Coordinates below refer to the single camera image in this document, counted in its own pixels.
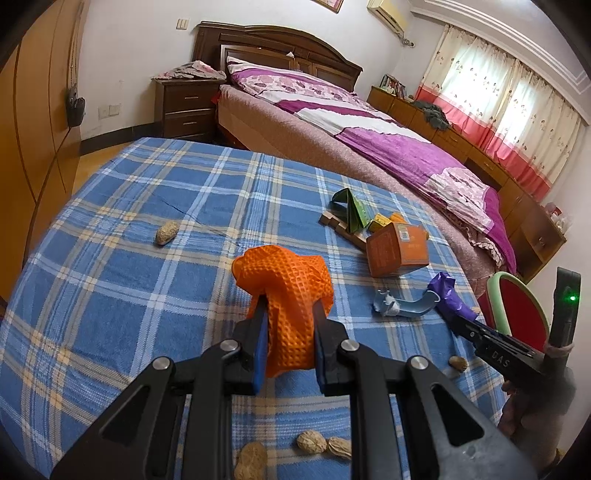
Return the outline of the person right hand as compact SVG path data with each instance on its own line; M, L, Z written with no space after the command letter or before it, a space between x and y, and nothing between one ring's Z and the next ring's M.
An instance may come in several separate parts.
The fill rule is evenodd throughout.
M502 390L508 395L508 399L503 407L498 428L505 436L511 438L521 427L528 397L509 380L504 381Z

